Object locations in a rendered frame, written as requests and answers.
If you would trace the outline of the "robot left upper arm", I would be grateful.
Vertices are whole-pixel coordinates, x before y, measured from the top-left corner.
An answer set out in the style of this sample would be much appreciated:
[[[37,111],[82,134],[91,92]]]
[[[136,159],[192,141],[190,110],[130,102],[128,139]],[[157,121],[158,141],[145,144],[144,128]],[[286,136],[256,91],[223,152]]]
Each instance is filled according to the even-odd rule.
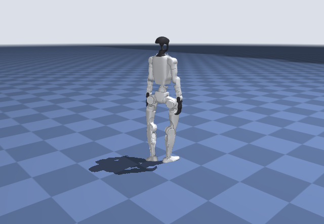
[[[154,78],[153,78],[153,70],[152,70],[152,59],[153,59],[153,56],[152,57],[149,57],[149,59],[148,59],[148,63],[149,63],[149,67],[148,67],[148,72],[149,72],[148,79],[153,81]]]

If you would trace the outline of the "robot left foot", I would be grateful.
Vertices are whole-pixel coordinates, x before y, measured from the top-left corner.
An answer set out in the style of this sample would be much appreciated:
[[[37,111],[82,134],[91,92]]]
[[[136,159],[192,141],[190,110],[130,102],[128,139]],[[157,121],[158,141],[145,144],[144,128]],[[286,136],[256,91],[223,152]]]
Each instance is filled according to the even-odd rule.
[[[153,155],[153,157],[149,156],[146,160],[147,161],[158,161],[158,158],[157,158],[157,156]]]

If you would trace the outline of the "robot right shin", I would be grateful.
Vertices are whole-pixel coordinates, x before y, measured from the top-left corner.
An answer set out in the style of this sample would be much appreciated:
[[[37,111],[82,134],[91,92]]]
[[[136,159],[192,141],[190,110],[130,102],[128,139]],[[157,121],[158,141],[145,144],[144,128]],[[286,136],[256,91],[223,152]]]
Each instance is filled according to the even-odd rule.
[[[173,128],[168,130],[168,134],[165,135],[165,145],[166,145],[166,157],[171,158],[172,148],[175,142],[176,131]]]

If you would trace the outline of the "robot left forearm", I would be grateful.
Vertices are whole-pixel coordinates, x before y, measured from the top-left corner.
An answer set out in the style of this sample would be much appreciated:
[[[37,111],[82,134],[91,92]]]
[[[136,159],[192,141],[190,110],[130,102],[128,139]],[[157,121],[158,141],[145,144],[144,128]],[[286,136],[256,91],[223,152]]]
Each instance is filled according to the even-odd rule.
[[[148,78],[147,78],[147,92],[149,93],[149,95],[152,95],[152,85],[153,85],[153,81],[150,81]],[[146,93],[147,93],[146,92]]]

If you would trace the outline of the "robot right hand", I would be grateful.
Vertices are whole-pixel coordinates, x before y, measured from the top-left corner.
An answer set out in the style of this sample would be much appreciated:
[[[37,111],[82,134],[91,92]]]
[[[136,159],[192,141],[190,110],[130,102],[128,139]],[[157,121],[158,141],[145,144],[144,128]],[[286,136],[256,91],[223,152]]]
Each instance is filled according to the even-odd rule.
[[[177,103],[178,103],[178,110],[177,110],[177,113],[175,115],[178,115],[179,113],[181,113],[182,100],[180,101],[180,97],[177,97]]]

